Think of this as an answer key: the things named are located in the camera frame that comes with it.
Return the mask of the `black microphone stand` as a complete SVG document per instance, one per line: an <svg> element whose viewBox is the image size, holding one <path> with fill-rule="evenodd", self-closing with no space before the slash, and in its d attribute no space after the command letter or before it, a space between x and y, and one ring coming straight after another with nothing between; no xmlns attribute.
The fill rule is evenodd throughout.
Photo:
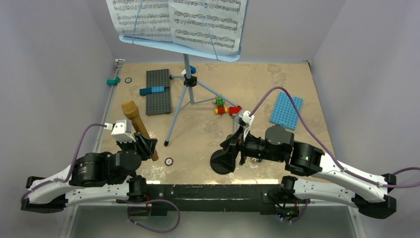
<svg viewBox="0 0 420 238"><path fill-rule="evenodd" d="M216 150L210 157L210 166L217 174L226 175L234 172L234 165L231 152Z"/></svg>

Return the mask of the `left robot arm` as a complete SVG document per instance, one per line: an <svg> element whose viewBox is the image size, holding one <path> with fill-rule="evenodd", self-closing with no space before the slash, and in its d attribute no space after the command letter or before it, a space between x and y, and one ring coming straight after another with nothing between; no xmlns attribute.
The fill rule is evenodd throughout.
<svg viewBox="0 0 420 238"><path fill-rule="evenodd" d="M136 171L155 153L157 139L134 133L134 139L117 142L116 153L87 153L63 171L49 177L28 177L21 210L57 213L84 202L127 200L141 203L148 196L146 179Z"/></svg>

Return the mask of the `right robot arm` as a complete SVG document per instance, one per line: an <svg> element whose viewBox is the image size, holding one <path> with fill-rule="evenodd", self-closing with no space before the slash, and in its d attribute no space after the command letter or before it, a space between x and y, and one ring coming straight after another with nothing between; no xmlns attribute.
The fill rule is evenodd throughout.
<svg viewBox="0 0 420 238"><path fill-rule="evenodd" d="M221 147L210 158L211 168L221 175L235 171L238 155L240 165L248 157L285 163L290 175L282 178L279 188L263 193L276 205L318 199L356 208L375 219L388 218L397 210L397 201L386 188L396 184L393 174L377 176L356 170L356 178L321 149L295 141L294 133L280 125L269 127L264 138L245 134L240 127Z"/></svg>

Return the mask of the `gold microphone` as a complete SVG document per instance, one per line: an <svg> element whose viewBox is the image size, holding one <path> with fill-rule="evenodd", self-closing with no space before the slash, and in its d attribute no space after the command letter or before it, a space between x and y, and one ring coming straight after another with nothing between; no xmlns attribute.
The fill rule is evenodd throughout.
<svg viewBox="0 0 420 238"><path fill-rule="evenodd" d="M149 133L140 117L139 109L134 101L127 101L121 105L123 114L131 121L133 128L146 139L150 139Z"/></svg>

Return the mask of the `light blue music stand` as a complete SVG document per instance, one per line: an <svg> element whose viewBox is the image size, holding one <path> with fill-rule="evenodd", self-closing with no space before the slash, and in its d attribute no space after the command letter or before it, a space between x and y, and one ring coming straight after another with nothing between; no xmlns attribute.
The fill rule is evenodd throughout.
<svg viewBox="0 0 420 238"><path fill-rule="evenodd" d="M166 139L164 141L164 146L167 146L169 144L170 137L171 137L175 122L177 120L178 114L183 108L181 106L181 104L182 104L182 101L185 97L186 92L189 93L189 98L190 98L190 100L187 104L194 105L194 104L200 104L200 103L204 103L205 101L206 102L208 101L207 99L202 100L202 101L195 101L194 92L193 92L193 87L194 86L200 85L201 87L205 88L207 91L214 94L216 97L220 97L225 102L229 103L230 105L232 105L234 107L238 107L238 104L236 104L233 101L227 99L226 97L224 97L220 93L216 92L215 90L211 89L210 87L208 87L207 85L205 85L204 83L199 81L195 76L193 76L192 73L191 73L191 65L190 65L190 61L189 61L189 56L193 55L193 56L199 56L199 57L204 57L204 58L209 58L209 59L221 59L222 61L233 62L233 61L235 61L239 58L238 55L219 56L217 53L214 53L213 55L211 55L211 54L203 53L203 52L200 52L200 51L197 51L197 50L193 50L193 49L188 48L186 46L178 45L176 43L162 42L162 41L152 41L152 40L146 40L146 39L141 39L141 38L123 36L123 35L120 35L119 39L124 43L131 43L131 44L134 44L134 45L150 47L150 48L155 48L155 49L177 52L177 53L182 53L183 54L184 68L186 69L186 75L185 76L172 75L170 77L171 79L175 79L175 78L183 79L184 80L184 86L183 86L183 91L180 95L180 99L178 101L177 108L176 108L175 113L174 113L173 120L171 122L170 129L169 129L168 134L166 136Z"/></svg>

